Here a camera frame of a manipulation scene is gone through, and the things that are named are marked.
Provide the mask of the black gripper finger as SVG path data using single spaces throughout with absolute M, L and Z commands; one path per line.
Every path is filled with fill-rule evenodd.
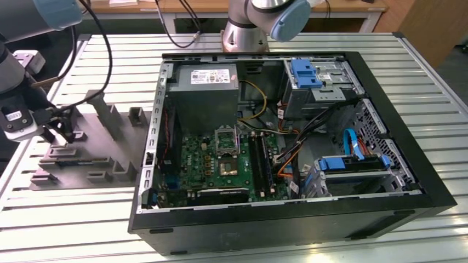
M 56 138 L 59 134 L 59 124 L 58 123 L 48 123 L 43 126 L 44 132 L 43 132 L 43 139 L 51 143 L 56 143 Z
M 58 115 L 60 123 L 59 134 L 63 136 L 66 141 L 71 144 L 75 141 L 75 128 L 78 126 L 79 110 L 76 107 L 66 110 Z

